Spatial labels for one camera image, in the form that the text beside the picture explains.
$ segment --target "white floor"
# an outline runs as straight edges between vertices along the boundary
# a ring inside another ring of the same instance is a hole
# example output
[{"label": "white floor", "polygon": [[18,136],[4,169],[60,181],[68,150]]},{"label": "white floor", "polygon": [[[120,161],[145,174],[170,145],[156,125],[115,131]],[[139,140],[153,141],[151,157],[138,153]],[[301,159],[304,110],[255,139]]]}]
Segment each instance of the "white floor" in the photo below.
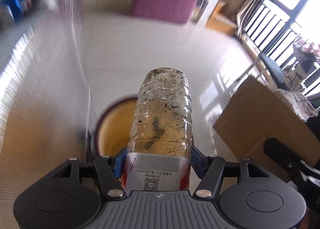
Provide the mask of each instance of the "white floor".
[{"label": "white floor", "polygon": [[206,155],[235,160],[212,129],[235,79],[252,62],[235,38],[193,25],[107,12],[84,12],[83,19],[85,71],[98,116],[113,102],[136,95],[150,70],[176,68],[188,78],[196,146]]}]

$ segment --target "window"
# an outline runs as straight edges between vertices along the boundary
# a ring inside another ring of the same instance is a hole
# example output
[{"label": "window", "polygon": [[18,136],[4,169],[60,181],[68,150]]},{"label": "window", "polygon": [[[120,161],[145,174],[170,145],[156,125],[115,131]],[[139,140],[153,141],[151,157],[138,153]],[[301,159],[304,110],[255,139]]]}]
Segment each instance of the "window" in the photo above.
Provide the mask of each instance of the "window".
[{"label": "window", "polygon": [[[256,49],[273,59],[284,69],[296,58],[292,43],[297,34],[302,34],[310,42],[320,44],[320,0],[259,0],[246,23],[244,32],[256,45]],[[320,84],[320,66],[315,63],[315,71],[304,83],[306,93]]]}]

